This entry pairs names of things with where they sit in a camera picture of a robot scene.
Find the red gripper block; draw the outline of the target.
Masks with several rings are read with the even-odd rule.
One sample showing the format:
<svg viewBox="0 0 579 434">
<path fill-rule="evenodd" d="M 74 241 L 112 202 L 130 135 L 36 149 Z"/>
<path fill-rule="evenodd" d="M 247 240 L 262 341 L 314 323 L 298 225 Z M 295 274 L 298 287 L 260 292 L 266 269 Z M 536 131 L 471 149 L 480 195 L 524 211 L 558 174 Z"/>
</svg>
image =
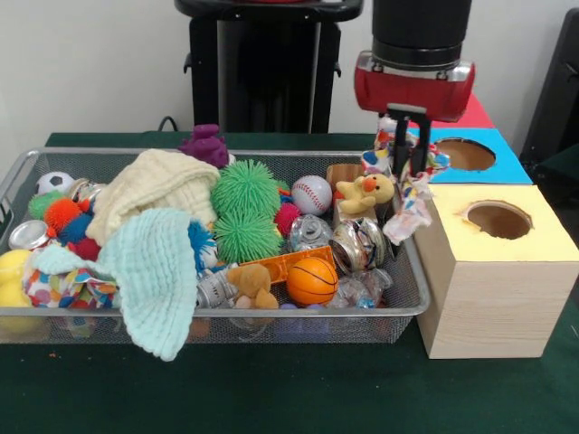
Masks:
<svg viewBox="0 0 579 434">
<path fill-rule="evenodd" d="M 388 109 L 420 113 L 418 144 L 413 150 L 413 173 L 424 172 L 428 159 L 432 121 L 456 122 L 466 111 L 475 64 L 460 61 L 437 71 L 407 71 L 377 61 L 371 52 L 360 52 L 356 61 L 354 88 L 358 106 L 385 113 Z M 394 133 L 394 174 L 400 176 L 407 160 L 407 117 L 392 115 Z"/>
</svg>

